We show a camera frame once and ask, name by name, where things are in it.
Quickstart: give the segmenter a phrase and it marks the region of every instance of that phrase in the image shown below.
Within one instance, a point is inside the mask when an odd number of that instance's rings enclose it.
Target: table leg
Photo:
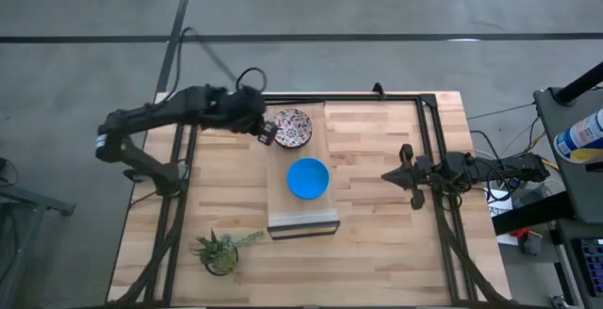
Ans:
[[[572,219],[575,216],[567,191],[546,197],[520,208],[492,217],[498,235],[556,219]]]
[[[44,205],[49,209],[60,212],[60,214],[63,216],[71,216],[73,214],[73,209],[75,208],[74,203],[66,203],[16,186],[6,186],[0,188],[0,197],[22,203]]]

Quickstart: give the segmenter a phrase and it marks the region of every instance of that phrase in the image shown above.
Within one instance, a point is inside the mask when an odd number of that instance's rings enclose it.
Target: blue bowl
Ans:
[[[302,158],[289,168],[286,183],[295,196],[314,200],[329,186],[329,170],[315,158]]]

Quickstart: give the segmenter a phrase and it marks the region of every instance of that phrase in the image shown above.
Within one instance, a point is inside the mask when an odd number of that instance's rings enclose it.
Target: patterned bowl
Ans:
[[[312,137],[312,121],[298,109],[281,110],[272,120],[279,130],[274,140],[283,148],[298,149]]]

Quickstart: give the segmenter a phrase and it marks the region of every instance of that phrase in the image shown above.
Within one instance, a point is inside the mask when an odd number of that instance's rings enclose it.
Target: white label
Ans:
[[[106,135],[99,135],[96,138],[96,149],[98,149],[100,147],[104,147],[105,146],[105,141],[106,141]]]
[[[565,144],[565,142],[559,142],[559,144],[557,144],[557,146],[559,147],[559,150],[564,154],[567,155],[569,154],[570,150],[567,147],[567,144]]]

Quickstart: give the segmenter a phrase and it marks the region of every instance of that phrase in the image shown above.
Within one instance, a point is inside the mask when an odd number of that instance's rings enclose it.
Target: plant pot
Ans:
[[[236,248],[235,248],[235,257],[236,257],[236,261],[238,262],[238,250]],[[228,275],[228,273],[222,273],[222,272],[216,270],[213,265],[206,264],[204,266],[207,269],[207,272],[209,272],[210,274],[212,274],[214,276],[225,276],[225,275]]]

